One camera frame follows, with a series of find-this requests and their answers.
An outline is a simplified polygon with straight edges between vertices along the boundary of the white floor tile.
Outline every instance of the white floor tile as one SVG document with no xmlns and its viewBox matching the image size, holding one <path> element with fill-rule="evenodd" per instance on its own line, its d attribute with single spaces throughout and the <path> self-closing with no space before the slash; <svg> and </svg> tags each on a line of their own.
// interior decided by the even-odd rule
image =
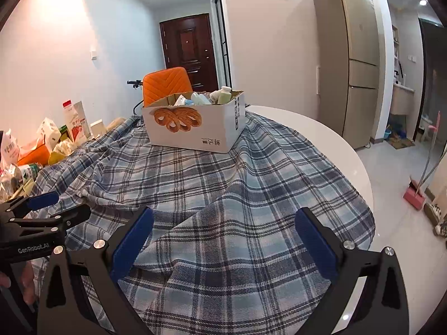
<svg viewBox="0 0 447 335">
<path fill-rule="evenodd" d="M 374 196 L 376 234 L 371 250 L 391 246 L 396 251 L 407 291 L 410 335 L 420 330 L 447 290 L 445 239 L 434 236 L 424 213 L 403 199 L 410 175 L 417 180 L 422 175 L 429 144 L 417 142 L 414 147 L 396 150 L 382 142 L 357 151 Z M 442 147 L 436 146 L 429 170 L 441 152 Z"/>
</svg>

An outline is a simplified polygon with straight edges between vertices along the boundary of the doormat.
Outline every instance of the doormat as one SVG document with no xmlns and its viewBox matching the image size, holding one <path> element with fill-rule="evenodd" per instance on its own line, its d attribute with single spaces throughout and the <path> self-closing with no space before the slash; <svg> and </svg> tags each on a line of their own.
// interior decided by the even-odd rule
<svg viewBox="0 0 447 335">
<path fill-rule="evenodd" d="M 414 146 L 413 141 L 411 141 L 408 138 L 390 137 L 387 141 L 396 150 L 403 149 L 405 147 Z"/>
</svg>

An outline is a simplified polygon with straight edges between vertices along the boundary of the sink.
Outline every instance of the sink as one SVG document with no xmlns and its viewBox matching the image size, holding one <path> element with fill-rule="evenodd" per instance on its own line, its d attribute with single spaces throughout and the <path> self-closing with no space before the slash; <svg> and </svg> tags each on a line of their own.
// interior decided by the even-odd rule
<svg viewBox="0 0 447 335">
<path fill-rule="evenodd" d="M 393 115 L 409 115 L 413 112 L 414 89 L 394 83 L 390 113 Z"/>
</svg>

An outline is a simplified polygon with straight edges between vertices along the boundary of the blue plaid blanket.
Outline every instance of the blue plaid blanket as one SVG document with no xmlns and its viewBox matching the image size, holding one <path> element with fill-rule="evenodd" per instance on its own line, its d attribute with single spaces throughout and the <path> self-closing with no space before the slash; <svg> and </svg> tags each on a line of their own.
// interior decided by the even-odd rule
<svg viewBox="0 0 447 335">
<path fill-rule="evenodd" d="M 86 202 L 92 216 L 69 231 L 68 249 L 108 239 L 146 205 L 155 226 L 119 285 L 154 334 L 294 334 L 318 305 L 323 279 L 294 229 L 307 206 L 341 240 L 367 249 L 375 224 L 343 174 L 296 131 L 247 112 L 228 154 L 152 146 L 131 117 L 39 175 L 55 190 L 51 214 Z M 40 292 L 46 259 L 33 261 Z M 111 328 L 92 284 L 100 324 Z"/>
</svg>

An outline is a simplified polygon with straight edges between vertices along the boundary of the pastry print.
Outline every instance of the pastry print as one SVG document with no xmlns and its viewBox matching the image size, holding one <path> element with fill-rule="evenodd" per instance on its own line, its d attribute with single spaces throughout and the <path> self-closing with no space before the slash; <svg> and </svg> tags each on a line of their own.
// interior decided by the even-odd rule
<svg viewBox="0 0 447 335">
<path fill-rule="evenodd" d="M 199 127 L 202 124 L 202 116 L 193 108 L 179 107 L 173 110 L 159 108 L 154 112 L 155 122 L 160 126 L 166 126 L 171 132 L 179 130 L 188 132 L 191 127 Z"/>
</svg>

